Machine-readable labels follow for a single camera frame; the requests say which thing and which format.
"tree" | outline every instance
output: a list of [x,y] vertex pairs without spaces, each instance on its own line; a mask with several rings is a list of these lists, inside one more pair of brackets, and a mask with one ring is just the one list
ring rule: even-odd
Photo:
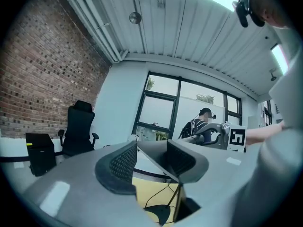
[[156,140],[167,140],[167,134],[163,132],[157,132]]
[[151,78],[148,78],[146,90],[149,91],[152,89],[153,85],[155,85],[155,81]]
[[205,103],[209,103],[209,104],[214,104],[214,96],[197,94],[196,98],[199,101],[202,101],[202,102],[205,102]]

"pipe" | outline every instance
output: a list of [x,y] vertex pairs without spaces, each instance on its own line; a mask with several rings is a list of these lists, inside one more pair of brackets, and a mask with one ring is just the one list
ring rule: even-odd
[[[88,18],[88,20],[90,21],[91,25],[94,28],[98,28],[98,25],[96,24],[94,18],[92,17],[92,15],[90,14],[90,11],[88,10],[88,8],[86,7],[85,3],[83,0],[76,0],[78,2],[78,4],[80,5],[82,11],[84,12],[84,14],[86,15],[86,17]],[[96,33],[97,35],[100,37],[101,41],[103,42],[103,44],[105,45],[105,47],[107,48],[108,52],[110,53],[111,57],[113,58],[113,61],[118,61],[116,55],[114,54],[111,46],[108,44],[106,38],[103,36],[103,34],[100,32],[99,29],[96,29]]]
[[125,50],[123,53],[122,53],[122,51],[120,52],[122,60],[124,60],[124,58],[125,58],[125,56],[127,55],[128,52],[129,52],[129,50]]
[[117,58],[122,61],[121,55],[119,53],[119,51],[117,50],[112,38],[110,37],[107,29],[104,25],[104,22],[102,21],[102,18],[100,16],[100,14],[98,13],[94,3],[92,0],[85,0],[87,5],[89,6],[90,11],[92,12],[92,14],[94,15],[95,19],[97,20],[97,23],[99,24],[99,27],[101,28],[101,30],[103,31],[107,41],[109,42],[109,44],[111,45],[111,48],[114,50]]
[[97,42],[97,44],[101,47],[102,51],[105,53],[105,55],[109,58],[109,60],[112,63],[117,63],[116,61],[113,60],[113,58],[110,56],[108,53],[108,50],[106,47],[104,47],[103,43],[100,41],[100,38],[96,35],[95,31],[92,30],[91,25],[88,23],[87,19],[84,17],[82,11],[79,9],[79,6],[75,2],[75,0],[68,0],[68,2],[71,3],[72,7],[74,10],[78,12],[78,15],[80,17],[80,20],[82,23],[85,25],[87,30],[89,31],[90,35],[94,38],[94,40]]

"window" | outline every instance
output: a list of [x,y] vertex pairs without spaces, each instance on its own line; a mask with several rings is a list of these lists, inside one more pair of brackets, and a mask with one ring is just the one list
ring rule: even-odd
[[174,102],[146,96],[139,122],[169,128]]
[[150,75],[145,90],[176,96],[178,80]]
[[139,136],[140,141],[155,141],[155,140],[167,140],[169,134],[145,127],[137,126],[136,135]]
[[223,93],[182,81],[180,96],[224,107]]
[[138,135],[142,141],[171,139],[173,135],[179,135],[183,126],[203,107],[215,111],[217,119],[214,121],[217,123],[242,124],[239,98],[182,77],[149,72],[132,134]]
[[227,95],[225,100],[225,119],[231,124],[242,125],[242,104],[239,98]]
[[236,125],[240,125],[240,118],[237,117],[233,117],[233,116],[228,116],[228,122],[231,124],[236,124]]
[[228,105],[228,110],[232,111],[234,113],[238,113],[239,112],[239,106],[238,106],[238,100],[227,96],[227,105]]
[[272,124],[272,114],[271,114],[271,105],[270,101],[263,102],[264,105],[264,119],[266,126]]
[[177,117],[179,88],[179,78],[149,73],[133,134],[142,141],[171,139]]

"chair armrest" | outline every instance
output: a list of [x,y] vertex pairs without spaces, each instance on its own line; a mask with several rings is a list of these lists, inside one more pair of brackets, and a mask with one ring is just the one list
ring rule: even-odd
[[59,130],[58,131],[58,136],[63,137],[63,135],[64,135],[64,130]]
[[99,136],[96,134],[96,133],[92,133],[92,135],[93,135],[93,137],[94,137],[94,140],[93,140],[93,148],[94,148],[94,146],[95,146],[95,142],[96,142],[96,140],[98,140],[99,139]]
[[64,130],[59,130],[58,131],[58,136],[60,136],[60,145],[63,147],[63,135],[64,135]]
[[92,133],[94,139],[98,140],[99,139],[99,136],[96,134],[96,133]]

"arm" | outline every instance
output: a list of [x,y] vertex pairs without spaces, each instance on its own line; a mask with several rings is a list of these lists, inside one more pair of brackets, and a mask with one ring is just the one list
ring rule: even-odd
[[246,145],[263,142],[268,137],[281,132],[283,127],[284,121],[281,121],[278,124],[272,124],[264,128],[247,130]]
[[93,147],[94,147],[94,146],[95,146],[96,140],[99,139],[99,136],[98,136],[96,133],[92,133],[92,136],[94,137],[94,140],[93,140],[93,143],[92,143],[92,145],[93,145]]

